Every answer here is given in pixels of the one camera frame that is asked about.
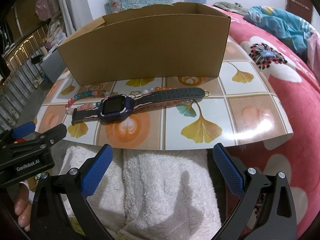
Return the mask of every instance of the black watch strap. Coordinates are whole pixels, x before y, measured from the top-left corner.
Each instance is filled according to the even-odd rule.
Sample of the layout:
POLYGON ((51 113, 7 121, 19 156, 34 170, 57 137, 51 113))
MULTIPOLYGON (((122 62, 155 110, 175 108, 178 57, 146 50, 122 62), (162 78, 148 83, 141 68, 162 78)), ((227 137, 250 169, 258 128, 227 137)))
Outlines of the black watch strap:
POLYGON ((92 119, 92 118, 98 118, 98 107, 92 108, 92 109, 86 109, 86 110, 81 110, 77 111, 75 108, 72 113, 72 121, 71 124, 75 124, 79 121, 83 121, 86 119, 92 119))
POLYGON ((179 89, 170 89, 170 90, 161 90, 157 92, 152 92, 149 94, 141 95, 136 97, 134 110, 139 109, 140 107, 161 103, 172 100, 187 100, 187 99, 196 99, 203 98, 205 92, 201 88, 179 88, 179 89))

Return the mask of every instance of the metal bolt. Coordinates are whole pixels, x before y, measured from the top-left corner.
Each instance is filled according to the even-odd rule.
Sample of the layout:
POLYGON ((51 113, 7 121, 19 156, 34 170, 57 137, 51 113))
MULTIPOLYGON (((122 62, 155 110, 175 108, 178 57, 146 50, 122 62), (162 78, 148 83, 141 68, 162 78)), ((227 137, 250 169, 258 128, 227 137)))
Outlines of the metal bolt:
POLYGON ((77 169, 77 168, 73 168, 73 169, 71 169, 71 170, 69 171, 70 175, 75 175, 75 174, 77 174, 77 172, 78 172, 78 169, 77 169))
POLYGON ((42 179, 45 179, 46 177, 48 177, 48 173, 47 172, 44 172, 41 174, 41 178, 42 179))
POLYGON ((285 174, 284 174, 283 172, 279 172, 278 175, 279 175, 279 177, 280 177, 281 179, 284 179, 284 178, 285 178, 285 174))
POLYGON ((249 168, 248 169, 248 172, 250 173, 250 174, 256 174, 256 170, 254 169, 254 168, 249 168))

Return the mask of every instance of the white towel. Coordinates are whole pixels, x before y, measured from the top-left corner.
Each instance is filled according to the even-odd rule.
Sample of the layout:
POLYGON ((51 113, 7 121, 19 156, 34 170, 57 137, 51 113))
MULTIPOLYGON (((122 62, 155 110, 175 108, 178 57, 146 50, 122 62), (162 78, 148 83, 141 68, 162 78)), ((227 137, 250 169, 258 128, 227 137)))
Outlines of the white towel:
POLYGON ((206 240, 221 227, 206 150, 124 149, 126 226, 132 239, 206 240))
MULTIPOLYGON (((101 149, 81 143, 70 143, 60 174, 67 173, 71 168, 79 168, 86 159, 94 157, 101 149)), ((112 162, 104 174, 95 193, 87 198, 92 210, 101 223, 112 231, 119 231, 124 227, 124 184, 122 179, 123 150, 113 149, 112 162)), ((74 216, 66 195, 62 199, 68 216, 74 216)))

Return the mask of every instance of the smartwatch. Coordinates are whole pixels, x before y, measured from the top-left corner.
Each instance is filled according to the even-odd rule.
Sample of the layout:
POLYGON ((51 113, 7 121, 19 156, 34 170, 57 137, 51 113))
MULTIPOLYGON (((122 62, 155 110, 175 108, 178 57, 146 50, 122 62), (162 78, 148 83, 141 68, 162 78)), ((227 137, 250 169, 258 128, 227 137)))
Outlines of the smartwatch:
POLYGON ((141 107, 167 101, 187 100, 203 98, 205 92, 201 88, 181 88, 161 90, 135 98, 127 95, 115 95, 101 100, 99 106, 78 111, 76 108, 72 114, 72 124, 88 119, 100 118, 106 121, 126 119, 133 111, 141 107))

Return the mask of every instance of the watch screen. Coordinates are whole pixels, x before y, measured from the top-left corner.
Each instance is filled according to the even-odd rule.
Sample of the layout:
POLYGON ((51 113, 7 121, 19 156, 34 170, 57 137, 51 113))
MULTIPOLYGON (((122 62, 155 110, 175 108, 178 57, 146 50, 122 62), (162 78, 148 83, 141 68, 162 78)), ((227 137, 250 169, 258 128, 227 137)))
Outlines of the watch screen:
POLYGON ((121 112, 124 109, 124 96, 107 99, 103 102, 102 114, 121 112))

